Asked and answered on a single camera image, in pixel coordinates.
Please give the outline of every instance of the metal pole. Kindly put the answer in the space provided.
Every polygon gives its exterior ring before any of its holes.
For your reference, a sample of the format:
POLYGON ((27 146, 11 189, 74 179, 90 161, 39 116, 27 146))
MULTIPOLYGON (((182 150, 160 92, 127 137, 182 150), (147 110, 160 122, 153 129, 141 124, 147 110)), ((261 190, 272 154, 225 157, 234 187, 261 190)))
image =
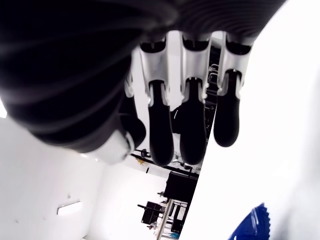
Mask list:
POLYGON ((160 240, 161 237, 162 237, 162 234, 164 233, 164 230, 165 230, 165 226, 166 226, 166 223, 167 223, 167 219, 169 217, 169 212, 170 212, 170 209, 171 209, 171 206, 172 204, 174 203, 173 199, 169 199, 169 202, 165 208, 165 211, 164 211, 164 214, 163 214, 163 218, 162 218, 162 221, 161 221, 161 224, 160 224, 160 228, 159 228, 159 231, 156 235, 156 240, 160 240))
POLYGON ((186 208, 185 208, 185 211, 184 211, 184 214, 183 214, 182 221, 185 221, 185 220, 186 220, 187 214, 188 214, 188 212, 189 212, 189 208, 190 208, 190 204, 187 203, 186 208))

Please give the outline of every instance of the white wall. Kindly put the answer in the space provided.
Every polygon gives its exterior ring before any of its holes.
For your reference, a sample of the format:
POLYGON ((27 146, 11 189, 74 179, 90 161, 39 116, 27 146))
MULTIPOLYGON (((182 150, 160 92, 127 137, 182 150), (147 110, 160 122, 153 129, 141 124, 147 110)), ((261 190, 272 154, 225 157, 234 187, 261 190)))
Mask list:
POLYGON ((160 203, 157 193, 166 179, 146 174, 120 163, 107 167, 99 188, 87 240, 150 240, 153 231, 141 223, 147 201, 160 203))
POLYGON ((104 167, 47 146, 9 118, 0 118, 0 239, 81 239, 89 228, 104 167), (82 211, 57 215, 59 206, 78 200, 82 211))

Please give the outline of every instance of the robotic hand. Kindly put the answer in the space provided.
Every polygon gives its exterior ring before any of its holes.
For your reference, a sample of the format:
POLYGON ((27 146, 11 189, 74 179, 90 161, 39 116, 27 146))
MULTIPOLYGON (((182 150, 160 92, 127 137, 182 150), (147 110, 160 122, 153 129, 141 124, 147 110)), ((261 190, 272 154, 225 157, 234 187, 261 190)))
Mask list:
POLYGON ((213 134, 229 147, 238 137, 240 89, 252 46, 284 1, 2 0, 1 100, 10 117, 40 141, 118 162, 146 136, 130 74, 131 52, 139 46, 150 153, 158 165, 167 165, 174 154, 167 33, 179 30, 180 151, 186 163, 197 164, 206 152, 212 32, 223 31, 213 134))

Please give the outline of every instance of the blue object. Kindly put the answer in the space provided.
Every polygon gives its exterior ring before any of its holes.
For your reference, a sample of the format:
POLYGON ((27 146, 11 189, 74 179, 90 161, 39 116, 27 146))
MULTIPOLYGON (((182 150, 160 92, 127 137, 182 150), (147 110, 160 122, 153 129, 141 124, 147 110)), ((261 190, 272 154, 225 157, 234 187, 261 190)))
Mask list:
POLYGON ((228 240, 268 240, 269 237, 269 213, 262 203, 251 210, 228 240))
POLYGON ((180 234, 174 232, 174 233, 171 233, 170 236, 171 236, 172 238, 179 239, 180 234))

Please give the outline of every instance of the ceiling light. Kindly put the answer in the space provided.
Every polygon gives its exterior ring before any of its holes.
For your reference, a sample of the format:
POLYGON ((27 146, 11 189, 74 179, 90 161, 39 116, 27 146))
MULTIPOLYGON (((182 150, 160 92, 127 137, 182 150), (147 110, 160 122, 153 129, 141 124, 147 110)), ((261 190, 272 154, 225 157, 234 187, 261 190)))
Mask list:
POLYGON ((5 109, 5 106, 3 105, 1 99, 0 99, 0 118, 5 119, 7 117, 7 111, 5 109))
POLYGON ((74 214, 82 209, 82 205, 81 201, 77 201, 68 205, 60 206, 58 207, 56 214, 59 216, 74 214))

